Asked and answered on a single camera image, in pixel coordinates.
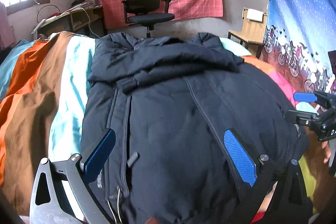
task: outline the screw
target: screw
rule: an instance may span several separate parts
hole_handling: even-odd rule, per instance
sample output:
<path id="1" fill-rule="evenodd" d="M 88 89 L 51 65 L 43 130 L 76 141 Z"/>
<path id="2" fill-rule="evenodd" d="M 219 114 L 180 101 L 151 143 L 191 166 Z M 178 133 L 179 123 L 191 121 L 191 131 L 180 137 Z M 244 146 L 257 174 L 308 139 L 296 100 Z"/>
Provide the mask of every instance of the screw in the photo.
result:
<path id="1" fill-rule="evenodd" d="M 71 160 L 73 160 L 73 161 L 78 160 L 78 158 L 79 158 L 79 154 L 73 154 L 71 156 Z"/>
<path id="2" fill-rule="evenodd" d="M 262 161 L 268 161 L 268 156 L 265 155 L 265 154 L 262 154 L 262 155 L 260 156 L 260 159 L 261 159 Z"/>
<path id="3" fill-rule="evenodd" d="M 292 159 L 291 163 L 292 163 L 292 165 L 297 165 L 297 160 L 296 159 Z"/>
<path id="4" fill-rule="evenodd" d="M 40 163 L 41 164 L 46 164 L 48 162 L 48 158 L 42 158 Z"/>

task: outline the finger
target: finger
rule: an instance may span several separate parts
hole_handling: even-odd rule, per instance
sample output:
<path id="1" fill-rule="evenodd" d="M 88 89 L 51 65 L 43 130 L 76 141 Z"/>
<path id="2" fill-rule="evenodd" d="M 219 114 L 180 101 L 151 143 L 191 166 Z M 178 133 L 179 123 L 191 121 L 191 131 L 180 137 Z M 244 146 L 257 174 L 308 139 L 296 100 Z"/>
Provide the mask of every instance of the finger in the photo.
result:
<path id="1" fill-rule="evenodd" d="M 323 142 L 322 143 L 322 149 L 325 149 L 327 147 L 327 145 L 328 145 L 328 142 Z"/>
<path id="2" fill-rule="evenodd" d="M 325 158 L 323 160 L 323 163 L 326 164 L 328 162 L 328 160 L 330 159 L 330 157 L 331 157 L 331 151 L 330 151 L 330 148 L 328 147 L 325 150 Z"/>

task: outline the white cable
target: white cable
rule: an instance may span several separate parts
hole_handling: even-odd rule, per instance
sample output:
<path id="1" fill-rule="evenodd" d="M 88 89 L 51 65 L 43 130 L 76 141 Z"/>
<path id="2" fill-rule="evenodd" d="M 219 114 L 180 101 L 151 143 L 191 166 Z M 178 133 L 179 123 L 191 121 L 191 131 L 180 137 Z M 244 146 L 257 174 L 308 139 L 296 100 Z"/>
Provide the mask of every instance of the white cable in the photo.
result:
<path id="1" fill-rule="evenodd" d="M 118 198 L 117 198 L 117 209 L 118 209 L 118 217 L 119 217 L 119 220 L 120 220 L 120 223 L 123 224 L 123 222 L 121 221 L 121 217 L 120 217 L 120 211 L 119 211 L 119 196 L 120 196 L 120 187 L 118 188 Z"/>
<path id="2" fill-rule="evenodd" d="M 36 4 L 38 4 L 38 5 L 40 5 L 41 3 L 38 3 L 36 0 L 33 0 L 33 1 L 35 1 L 36 2 Z"/>
<path id="3" fill-rule="evenodd" d="M 115 222 L 115 224 L 117 224 L 117 219 L 116 219 L 116 217 L 115 217 L 115 215 L 114 215 L 114 213 L 113 213 L 113 209 L 112 209 L 112 206 L 111 206 L 111 203 L 110 203 L 109 200 L 107 201 L 107 204 L 109 205 L 109 208 L 110 208 L 111 213 L 112 213 L 112 215 L 113 215 L 114 222 Z"/>
<path id="4" fill-rule="evenodd" d="M 100 38 L 100 36 L 96 35 L 96 34 L 91 30 L 91 26 L 90 26 L 90 24 L 91 24 L 91 20 L 90 20 L 89 14 L 87 13 L 87 11 L 86 11 L 84 8 L 78 7 L 78 8 L 75 8 L 75 9 L 71 10 L 71 11 L 75 11 L 75 10 L 78 10 L 78 9 L 83 10 L 83 11 L 85 12 L 85 14 L 87 15 L 87 17 L 89 18 L 89 30 L 90 30 L 96 37 Z"/>

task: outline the light blue fabric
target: light blue fabric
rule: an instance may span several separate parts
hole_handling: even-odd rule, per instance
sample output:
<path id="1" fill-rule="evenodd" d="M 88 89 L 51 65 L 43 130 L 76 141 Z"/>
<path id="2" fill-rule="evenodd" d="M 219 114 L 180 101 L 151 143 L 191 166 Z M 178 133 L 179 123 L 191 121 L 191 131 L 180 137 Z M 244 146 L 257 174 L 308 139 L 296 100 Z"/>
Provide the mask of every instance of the light blue fabric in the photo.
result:
<path id="1" fill-rule="evenodd" d="M 82 122 L 87 103 L 95 53 L 95 40 L 74 36 L 70 39 L 61 78 L 59 106 L 51 124 L 48 157 L 51 161 L 67 160 L 80 152 Z"/>
<path id="2" fill-rule="evenodd" d="M 307 102 L 299 102 L 296 105 L 296 110 L 311 112 L 311 113 L 316 113 L 317 114 L 317 111 L 315 110 L 315 108 L 313 108 L 312 105 L 310 103 L 307 103 Z"/>
<path id="3" fill-rule="evenodd" d="M 34 45 L 35 41 L 21 40 L 0 65 L 0 102 L 6 97 L 13 70 L 20 54 Z"/>
<path id="4" fill-rule="evenodd" d="M 242 45 L 232 41 L 231 39 L 224 38 L 224 37 L 220 37 L 219 39 L 222 42 L 224 49 L 226 49 L 230 52 L 233 52 L 237 56 L 252 55 Z"/>

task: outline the wooden desk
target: wooden desk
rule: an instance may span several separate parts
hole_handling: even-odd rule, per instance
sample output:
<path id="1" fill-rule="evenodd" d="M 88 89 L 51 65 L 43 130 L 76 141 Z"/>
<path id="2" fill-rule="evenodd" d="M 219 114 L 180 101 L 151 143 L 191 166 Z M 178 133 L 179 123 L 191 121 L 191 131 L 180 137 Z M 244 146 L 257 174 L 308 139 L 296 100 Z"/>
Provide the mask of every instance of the wooden desk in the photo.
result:
<path id="1" fill-rule="evenodd" d="M 92 23 L 100 20 L 104 35 L 106 35 L 107 30 L 104 25 L 104 13 L 102 6 L 86 8 L 85 11 L 90 17 L 91 29 L 95 32 L 95 30 L 92 28 Z M 83 10 L 70 11 L 59 16 L 48 18 L 38 28 L 37 33 L 44 34 L 48 37 L 54 32 L 61 31 L 68 31 L 73 33 L 82 33 L 84 31 L 84 34 L 88 37 L 93 35 L 89 29 L 89 18 Z"/>

